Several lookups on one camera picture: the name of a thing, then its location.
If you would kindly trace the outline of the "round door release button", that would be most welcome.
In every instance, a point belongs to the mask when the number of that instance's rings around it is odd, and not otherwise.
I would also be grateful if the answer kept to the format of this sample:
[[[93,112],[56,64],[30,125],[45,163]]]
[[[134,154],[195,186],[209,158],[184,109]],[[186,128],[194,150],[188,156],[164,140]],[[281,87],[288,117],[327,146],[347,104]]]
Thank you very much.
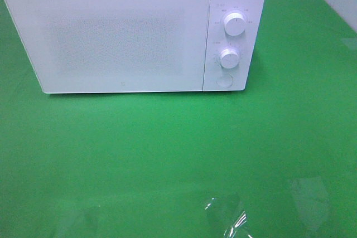
[[[233,77],[231,75],[223,75],[221,77],[219,77],[216,81],[217,85],[222,87],[222,88],[229,88],[232,86],[233,84]]]

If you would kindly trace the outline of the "white microwave knob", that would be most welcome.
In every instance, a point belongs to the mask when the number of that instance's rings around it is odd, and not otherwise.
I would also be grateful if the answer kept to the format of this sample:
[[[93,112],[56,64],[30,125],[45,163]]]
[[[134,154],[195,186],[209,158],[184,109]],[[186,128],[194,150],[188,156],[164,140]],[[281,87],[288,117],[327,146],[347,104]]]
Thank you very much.
[[[235,68],[240,61],[240,55],[233,48],[226,48],[220,53],[220,64],[225,69]]]
[[[225,33],[229,36],[239,36],[245,31],[246,15],[239,10],[227,13],[223,18]]]

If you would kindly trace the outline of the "white microwave door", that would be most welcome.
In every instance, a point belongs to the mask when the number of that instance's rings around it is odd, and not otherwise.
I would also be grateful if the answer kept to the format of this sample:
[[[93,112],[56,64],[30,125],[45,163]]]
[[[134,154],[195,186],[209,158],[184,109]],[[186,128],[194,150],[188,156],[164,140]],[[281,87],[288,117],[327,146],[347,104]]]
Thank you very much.
[[[5,0],[45,93],[200,91],[209,0]]]

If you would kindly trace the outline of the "green table cloth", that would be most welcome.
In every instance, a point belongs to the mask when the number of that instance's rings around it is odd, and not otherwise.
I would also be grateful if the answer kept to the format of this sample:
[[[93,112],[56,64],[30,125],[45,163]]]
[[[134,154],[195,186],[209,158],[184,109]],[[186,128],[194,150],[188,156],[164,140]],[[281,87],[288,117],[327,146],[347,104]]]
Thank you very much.
[[[42,92],[1,4],[1,236],[356,236],[356,32],[324,0],[266,0],[239,92]]]

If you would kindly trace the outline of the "clear plastic film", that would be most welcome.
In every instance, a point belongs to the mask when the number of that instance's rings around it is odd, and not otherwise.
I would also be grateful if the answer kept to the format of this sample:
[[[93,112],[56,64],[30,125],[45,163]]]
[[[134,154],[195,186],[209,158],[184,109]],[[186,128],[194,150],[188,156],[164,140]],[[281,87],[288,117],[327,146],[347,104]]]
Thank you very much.
[[[211,237],[253,237],[247,212],[237,193],[211,197],[205,212]]]

